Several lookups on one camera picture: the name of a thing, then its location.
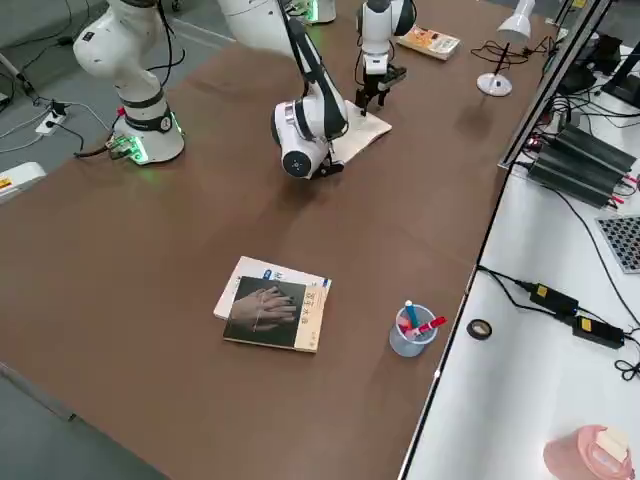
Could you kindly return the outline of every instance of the electrical outlet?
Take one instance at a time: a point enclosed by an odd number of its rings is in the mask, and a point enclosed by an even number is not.
[[[66,115],[56,115],[54,114],[54,112],[49,112],[49,115],[47,115],[47,117],[42,121],[42,123],[38,125],[38,128],[36,128],[36,133],[39,135],[44,135],[45,137],[48,137],[49,135],[52,135],[53,132],[57,130],[58,125],[64,122],[66,118],[67,118]],[[55,125],[53,125],[52,127],[47,127],[47,122],[53,122]]]

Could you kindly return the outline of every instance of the pink cup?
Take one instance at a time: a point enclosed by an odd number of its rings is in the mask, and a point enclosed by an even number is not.
[[[596,443],[601,425],[581,427],[566,437],[544,447],[544,463],[559,480],[627,480],[634,479],[631,452],[619,462]]]

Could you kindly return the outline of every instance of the clear plastic cup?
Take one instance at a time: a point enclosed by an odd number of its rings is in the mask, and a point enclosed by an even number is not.
[[[436,316],[431,313],[431,310],[427,307],[414,304],[413,308],[416,312],[416,317],[420,326],[436,318]],[[426,332],[418,335],[415,339],[407,338],[405,334],[402,333],[402,330],[400,330],[400,317],[403,316],[402,314],[404,311],[405,309],[402,307],[396,315],[393,327],[389,332],[389,344],[391,345],[391,348],[393,348],[393,351],[398,355],[403,357],[415,357],[416,355],[420,355],[426,346],[433,342],[438,334],[438,329],[434,328],[432,330],[427,330]]]

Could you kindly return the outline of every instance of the white table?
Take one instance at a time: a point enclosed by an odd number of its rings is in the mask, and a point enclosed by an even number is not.
[[[597,101],[615,111],[637,112],[604,93]],[[592,118],[592,126],[599,138],[640,156],[640,126],[620,130],[598,117]],[[554,287],[629,330],[633,321],[615,296],[581,223],[555,193],[525,180],[518,168],[507,181],[481,264]],[[640,171],[640,162],[634,171]],[[594,234],[622,296],[640,316],[640,276],[621,272],[594,222],[613,213],[569,200]],[[640,213],[640,194],[619,213]],[[509,283],[516,301],[530,305],[527,294]],[[467,334],[466,326],[475,318],[492,325],[488,340]],[[517,310],[499,285],[479,272],[416,437],[415,452],[407,458],[406,478],[552,479],[542,458],[544,445],[586,424],[626,432],[639,468],[640,380],[625,382],[613,367],[617,359],[635,364],[639,358],[629,342],[611,350],[574,337],[570,327],[551,317]]]

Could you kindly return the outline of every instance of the table surface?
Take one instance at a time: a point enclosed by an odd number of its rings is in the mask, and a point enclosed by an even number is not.
[[[338,3],[311,35],[352,98],[360,2]],[[71,161],[0,207],[1,360],[174,479],[397,475],[450,326],[412,360],[388,330],[407,298],[455,316],[543,64],[485,98],[492,66],[468,51],[509,10],[417,3],[461,51],[396,47],[409,73],[380,112],[393,131],[340,176],[282,172],[269,116],[299,75],[233,46],[170,93],[177,160]],[[534,31],[532,45],[550,27]],[[222,341],[212,309],[241,255],[333,279],[316,355]]]
[[[638,113],[606,93],[591,98],[612,111]],[[640,156],[640,126],[619,129],[603,117],[591,121],[598,138]],[[637,119],[613,121],[621,126]],[[581,128],[589,130],[586,118]],[[524,155],[519,160],[529,162]],[[638,162],[633,172],[640,173]],[[595,223],[614,214],[568,198],[638,316],[640,275],[622,273]],[[627,199],[619,213],[640,213],[640,196]],[[507,181],[481,264],[550,285],[625,331],[633,325],[579,220],[555,193],[525,180],[521,167],[514,167]],[[506,285],[516,301],[530,304],[526,293]],[[485,342],[466,332],[474,318],[493,326]],[[544,445],[587,424],[626,432],[638,463],[640,381],[623,381],[613,366],[618,359],[635,364],[638,353],[631,342],[610,350],[574,337],[569,327],[545,315],[518,311],[491,277],[478,273],[407,478],[506,480],[518,472],[523,480],[553,479],[542,459]]]

